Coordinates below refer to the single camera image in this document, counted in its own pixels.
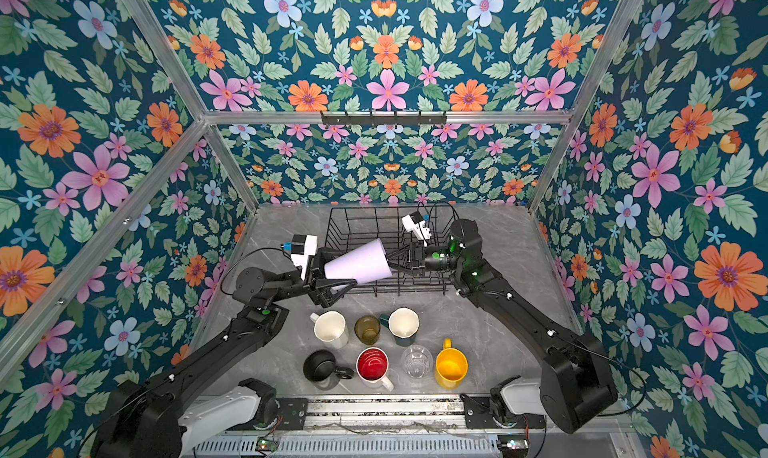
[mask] orange flower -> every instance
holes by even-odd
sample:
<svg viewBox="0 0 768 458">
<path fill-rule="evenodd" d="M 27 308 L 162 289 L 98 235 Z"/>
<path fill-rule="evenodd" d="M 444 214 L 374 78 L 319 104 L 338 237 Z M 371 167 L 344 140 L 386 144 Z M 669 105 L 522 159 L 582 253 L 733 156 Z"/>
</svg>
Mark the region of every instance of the orange flower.
<svg viewBox="0 0 768 458">
<path fill-rule="evenodd" d="M 320 86 L 317 84 L 310 85 L 310 82 L 306 80 L 299 80 L 298 86 L 291 85 L 288 91 L 291 92 L 288 101 L 293 107 L 296 107 L 297 112 L 324 112 L 328 110 L 326 108 L 328 97 L 321 93 Z"/>
<path fill-rule="evenodd" d="M 583 5 L 581 5 L 581 14 L 589 15 L 590 13 L 594 12 L 599 3 L 599 0 L 587 0 Z"/>
<path fill-rule="evenodd" d="M 179 17 L 187 16 L 187 5 L 179 2 L 178 0 L 171 0 L 168 2 L 168 5 L 170 5 L 170 9 L 176 12 Z"/>
<path fill-rule="evenodd" d="M 190 353 L 190 346 L 188 344 L 181 345 L 181 348 L 179 349 L 179 352 L 177 354 L 174 354 L 174 357 L 170 359 L 170 364 L 172 364 L 174 367 L 181 363 L 181 361 L 187 357 L 187 355 Z"/>
<path fill-rule="evenodd" d="M 517 195 L 523 191 L 523 187 L 525 187 L 525 184 L 522 180 L 510 180 L 504 184 L 504 194 L 512 196 Z"/>
<path fill-rule="evenodd" d="M 614 136 L 614 127 L 618 123 L 615 115 L 616 107 L 612 104 L 603 104 L 600 110 L 595 110 L 592 116 L 592 124 L 589 126 L 590 142 L 598 147 L 605 146 Z"/>
<path fill-rule="evenodd" d="M 451 110 L 455 112 L 479 112 L 482 105 L 488 102 L 488 89 L 485 85 L 478 85 L 477 80 L 467 80 L 465 84 L 456 85 L 456 93 L 448 99 L 453 104 Z"/>
<path fill-rule="evenodd" d="M 688 105 L 680 112 L 680 117 L 672 120 L 674 131 L 670 133 L 670 142 L 675 144 L 675 148 L 682 151 L 688 147 L 689 150 L 699 146 L 699 140 L 705 139 L 712 131 L 707 127 L 714 116 L 712 112 L 706 111 L 706 105 L 696 104 L 696 108 Z"/>
<path fill-rule="evenodd" d="M 751 84 L 752 80 L 756 78 L 757 74 L 755 73 L 755 70 L 752 70 L 751 68 L 740 68 L 730 76 L 730 82 L 728 82 L 728 84 L 732 90 L 741 90 Z"/>
<path fill-rule="evenodd" d="M 408 48 L 411 50 L 419 50 L 421 47 L 423 47 L 424 44 L 422 43 L 422 39 L 419 37 L 411 36 L 408 39 Z"/>
<path fill-rule="evenodd" d="M 221 51 L 221 45 L 210 40 L 207 35 L 193 36 L 190 48 L 193 54 L 197 54 L 197 61 L 205 64 L 206 67 L 214 70 L 224 68 L 226 56 Z"/>
<path fill-rule="evenodd" d="M 574 278 L 579 281 L 586 279 L 588 270 L 589 265 L 587 265 L 587 261 L 584 260 L 584 257 L 579 253 L 574 255 L 571 259 L 571 271 L 574 272 Z"/>
<path fill-rule="evenodd" d="M 273 180 L 264 180 L 264 182 L 261 183 L 261 188 L 264 190 L 264 193 L 271 196 L 283 195 L 283 186 L 279 183 L 275 183 Z"/>
<path fill-rule="evenodd" d="M 715 306 L 725 311 L 734 310 L 734 301 L 742 311 L 757 307 L 758 295 L 768 294 L 768 278 L 754 271 L 763 269 L 754 252 L 741 255 L 741 246 L 723 242 L 720 251 L 710 245 L 701 252 L 704 261 L 697 261 L 694 275 L 703 279 L 699 282 L 701 293 L 711 299 L 715 297 Z"/>
<path fill-rule="evenodd" d="M 387 0 L 386 2 L 376 0 L 371 2 L 371 10 L 373 10 L 373 14 L 377 17 L 391 17 L 397 10 L 397 2 L 392 0 Z"/>
<path fill-rule="evenodd" d="M 573 60 L 576 60 L 576 54 L 581 51 L 581 37 L 571 34 L 563 35 L 561 40 L 555 40 L 552 44 L 552 50 L 549 50 L 547 59 L 552 68 L 565 68 Z"/>
<path fill-rule="evenodd" d="M 402 188 L 402 185 L 400 185 L 400 182 L 398 182 L 397 180 L 389 180 L 389 182 L 387 182 L 384 185 L 384 191 L 386 191 L 389 195 L 392 195 L 392 196 L 400 193 L 402 191 L 401 188 Z"/>
<path fill-rule="evenodd" d="M 670 442 L 662 436 L 654 436 L 650 441 L 650 454 L 654 458 L 680 458 L 677 449 L 670 446 Z"/>
<path fill-rule="evenodd" d="M 373 45 L 373 53 L 376 61 L 384 68 L 392 68 L 399 58 L 397 57 L 400 46 L 395 43 L 391 35 L 382 35 L 379 37 L 379 43 Z"/>
<path fill-rule="evenodd" d="M 739 132 L 728 132 L 720 139 L 720 149 L 725 153 L 736 153 L 740 147 L 741 137 L 739 137 Z"/>
<path fill-rule="evenodd" d="M 27 310 L 27 300 L 34 303 L 54 278 L 52 266 L 43 266 L 48 257 L 37 250 L 24 256 L 20 246 L 0 248 L 0 305 L 7 317 Z"/>
<path fill-rule="evenodd" d="M 352 40 L 350 40 L 350 48 L 352 50 L 362 50 L 362 45 L 363 45 L 362 37 L 360 37 L 360 35 L 358 35 L 357 37 L 354 37 L 354 38 L 352 38 Z"/>
<path fill-rule="evenodd" d="M 240 241 L 240 237 L 243 236 L 243 231 L 245 230 L 245 222 L 240 222 L 237 227 L 235 227 L 235 243 Z"/>
<path fill-rule="evenodd" d="M 152 127 L 152 137 L 158 142 L 162 141 L 163 146 L 170 148 L 181 135 L 179 115 L 165 102 L 161 102 L 160 106 L 151 104 L 149 111 L 152 114 L 147 116 L 147 125 Z"/>
<path fill-rule="evenodd" d="M 206 259 L 204 259 L 202 255 L 193 256 L 185 271 L 187 272 L 187 276 L 184 277 L 184 280 L 186 280 L 190 286 L 199 285 L 205 278 L 205 272 L 208 271 Z"/>
<path fill-rule="evenodd" d="M 35 105 L 32 115 L 24 112 L 18 121 L 24 125 L 18 129 L 19 137 L 32 142 L 29 148 L 40 155 L 61 158 L 64 152 L 74 150 L 73 143 L 80 143 L 80 133 L 75 132 L 80 126 L 59 107 Z"/>
</svg>

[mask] white mug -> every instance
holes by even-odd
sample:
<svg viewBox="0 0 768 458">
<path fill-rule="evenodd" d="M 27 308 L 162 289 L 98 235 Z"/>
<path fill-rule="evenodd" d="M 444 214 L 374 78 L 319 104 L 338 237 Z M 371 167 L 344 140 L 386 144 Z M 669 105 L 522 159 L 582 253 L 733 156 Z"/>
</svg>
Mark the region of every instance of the white mug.
<svg viewBox="0 0 768 458">
<path fill-rule="evenodd" d="M 326 311 L 322 315 L 312 313 L 310 319 L 315 322 L 315 336 L 326 347 L 338 350 L 350 340 L 350 331 L 346 327 L 346 320 L 338 311 Z"/>
<path fill-rule="evenodd" d="M 384 369 L 384 373 L 381 376 L 379 376 L 378 378 L 376 378 L 375 380 L 368 380 L 367 378 L 365 378 L 363 376 L 365 374 L 365 371 L 363 370 L 362 373 L 361 373 L 361 370 L 360 370 L 360 365 L 361 365 L 360 364 L 360 359 L 362 358 L 362 356 L 366 352 L 371 351 L 371 350 L 378 351 L 379 354 L 381 355 L 381 357 L 383 358 L 383 360 L 386 361 L 386 363 L 385 363 L 386 367 Z M 360 376 L 360 380 L 362 380 L 362 383 L 366 384 L 366 386 L 370 386 L 371 388 L 377 388 L 379 386 L 384 386 L 388 391 L 392 391 L 392 390 L 395 389 L 395 385 L 392 383 L 391 380 L 389 380 L 389 377 L 387 376 L 387 374 L 389 373 L 389 357 L 387 356 L 386 352 L 384 350 L 382 350 L 381 348 L 370 347 L 370 348 L 366 348 L 365 350 L 361 351 L 360 354 L 357 356 L 357 360 L 355 360 L 355 369 L 357 371 L 357 375 Z"/>
</svg>

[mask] black mug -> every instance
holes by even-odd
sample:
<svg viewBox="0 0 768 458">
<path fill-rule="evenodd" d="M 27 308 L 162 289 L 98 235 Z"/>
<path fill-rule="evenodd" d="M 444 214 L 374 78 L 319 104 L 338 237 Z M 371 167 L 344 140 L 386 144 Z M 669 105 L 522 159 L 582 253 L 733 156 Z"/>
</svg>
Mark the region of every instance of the black mug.
<svg viewBox="0 0 768 458">
<path fill-rule="evenodd" d="M 304 377 L 320 390 L 330 390 L 339 380 L 350 380 L 355 372 L 336 364 L 336 357 L 328 350 L 318 350 L 304 360 Z"/>
</svg>

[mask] red and white mug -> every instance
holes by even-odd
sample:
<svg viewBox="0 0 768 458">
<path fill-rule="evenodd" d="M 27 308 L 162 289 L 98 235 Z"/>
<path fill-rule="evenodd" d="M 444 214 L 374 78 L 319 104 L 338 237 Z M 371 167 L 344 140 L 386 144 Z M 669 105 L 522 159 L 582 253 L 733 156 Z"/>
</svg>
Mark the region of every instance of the red and white mug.
<svg viewBox="0 0 768 458">
<path fill-rule="evenodd" d="M 395 385 L 386 376 L 389 371 L 389 357 L 381 348 L 371 347 L 363 350 L 357 357 L 356 367 L 357 374 L 367 386 L 384 386 L 388 391 L 395 389 Z"/>
</svg>

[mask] metal beam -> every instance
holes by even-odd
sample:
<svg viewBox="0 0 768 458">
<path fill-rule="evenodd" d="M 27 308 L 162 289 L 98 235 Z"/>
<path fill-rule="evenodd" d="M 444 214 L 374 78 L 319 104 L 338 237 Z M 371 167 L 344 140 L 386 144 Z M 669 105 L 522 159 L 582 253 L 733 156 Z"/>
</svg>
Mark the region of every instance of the metal beam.
<svg viewBox="0 0 768 458">
<path fill-rule="evenodd" d="M 237 125 L 247 123 L 249 125 L 285 125 L 287 123 L 308 123 L 310 125 L 321 125 L 331 123 L 344 125 L 350 123 L 381 123 L 382 119 L 390 119 L 388 123 L 397 124 L 396 119 L 403 118 L 408 123 L 417 119 L 419 112 L 328 112 L 320 113 L 302 113 L 302 112 L 260 112 L 258 110 L 243 110 L 242 112 L 208 112 L 205 114 L 206 123 L 209 125 Z M 430 124 L 433 120 L 439 123 L 549 123 L 552 125 L 565 125 L 571 121 L 573 114 L 568 110 L 549 110 L 537 112 L 535 110 L 519 110 L 512 112 L 446 112 L 445 119 L 439 112 L 423 112 L 420 123 Z"/>
<path fill-rule="evenodd" d="M 209 126 L 205 133 L 205 138 L 219 159 L 221 168 L 230 178 L 232 185 L 240 195 L 240 199 L 243 200 L 246 209 L 248 209 L 249 213 L 255 213 L 256 209 L 259 208 L 259 204 L 256 202 L 256 197 L 254 197 L 254 193 L 245 180 L 243 169 L 240 168 L 231 150 L 224 143 L 224 137 L 221 136 L 221 132 L 218 128 Z"/>
<path fill-rule="evenodd" d="M 563 129 L 560 134 L 558 142 L 554 145 L 552 152 L 549 154 L 547 164 L 544 165 L 542 174 L 538 178 L 538 185 L 536 186 L 536 194 L 533 195 L 531 201 L 528 203 L 528 207 L 535 213 L 538 204 L 542 201 L 544 194 L 549 188 L 554 176 L 558 172 L 558 167 L 568 152 L 568 144 L 571 143 L 571 139 L 576 136 L 578 127 L 581 126 L 581 122 L 584 120 L 584 115 L 587 113 L 589 105 L 594 99 L 594 95 L 598 91 L 598 86 L 608 71 L 611 60 L 613 60 L 616 50 L 618 50 L 619 44 L 624 40 L 624 36 L 627 33 L 630 22 L 635 13 L 638 11 L 638 7 L 643 3 L 643 0 L 619 0 L 616 5 L 616 10 L 613 17 L 610 19 L 608 28 L 605 31 L 605 35 L 598 52 L 594 56 L 587 76 L 581 83 L 576 99 L 573 106 L 573 118 L 571 123 Z"/>
<path fill-rule="evenodd" d="M 59 315 L 78 291 L 91 279 L 95 267 L 107 258 L 128 229 L 133 217 L 141 214 L 146 204 L 168 182 L 171 172 L 192 152 L 204 130 L 205 125 L 200 120 L 187 127 L 178 142 L 112 213 L 109 221 L 80 249 L 42 296 L 8 330 L 0 341 L 0 389 L 29 356 L 40 337 L 55 325 Z"/>
<path fill-rule="evenodd" d="M 165 70 L 170 82 L 176 88 L 193 119 L 200 119 L 206 112 L 205 103 L 197 93 L 197 88 L 184 69 L 173 48 L 170 47 L 168 34 L 163 30 L 157 16 L 147 0 L 122 0 L 130 16 L 139 27 L 144 40 L 149 44 L 158 63 Z"/>
</svg>

